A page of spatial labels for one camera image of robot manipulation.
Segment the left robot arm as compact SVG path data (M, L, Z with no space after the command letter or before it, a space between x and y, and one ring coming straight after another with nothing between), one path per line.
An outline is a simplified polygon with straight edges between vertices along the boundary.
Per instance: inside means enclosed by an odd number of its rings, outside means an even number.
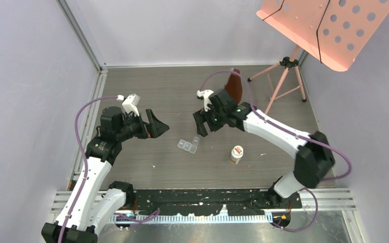
M123 112L112 106L103 110L96 136L85 150L86 163L61 213L54 223L45 223L45 242L97 242L103 227L120 208L130 209L135 203L133 185L114 181L95 205L100 186L110 172L122 143L133 137L157 138L169 126L156 118L151 109L145 111L148 122L135 112Z

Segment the clear weekly pill organizer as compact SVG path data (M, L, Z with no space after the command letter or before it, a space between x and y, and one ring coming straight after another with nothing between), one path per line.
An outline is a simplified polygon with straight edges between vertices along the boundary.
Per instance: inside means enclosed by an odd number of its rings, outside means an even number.
M198 136L194 136L192 141L185 141L183 139L180 139L177 144L177 148L182 149L191 154L195 154L198 149L199 143L200 137Z

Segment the white vitamin pill bottle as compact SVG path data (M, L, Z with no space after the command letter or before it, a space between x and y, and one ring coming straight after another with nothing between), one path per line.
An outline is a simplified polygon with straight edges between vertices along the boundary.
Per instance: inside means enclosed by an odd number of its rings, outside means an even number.
M243 148L237 145L231 150L229 160L232 164L236 165L240 162L243 155L244 155Z

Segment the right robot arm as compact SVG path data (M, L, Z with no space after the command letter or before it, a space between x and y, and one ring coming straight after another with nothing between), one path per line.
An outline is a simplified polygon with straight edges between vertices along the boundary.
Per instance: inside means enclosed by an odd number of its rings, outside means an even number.
M335 164L325 134L313 134L289 127L263 113L254 105L236 101L224 89L197 91L204 105L193 114L197 134L206 137L224 125L256 135L294 158L293 171L283 175L268 190L269 202L283 207L297 191L314 189Z

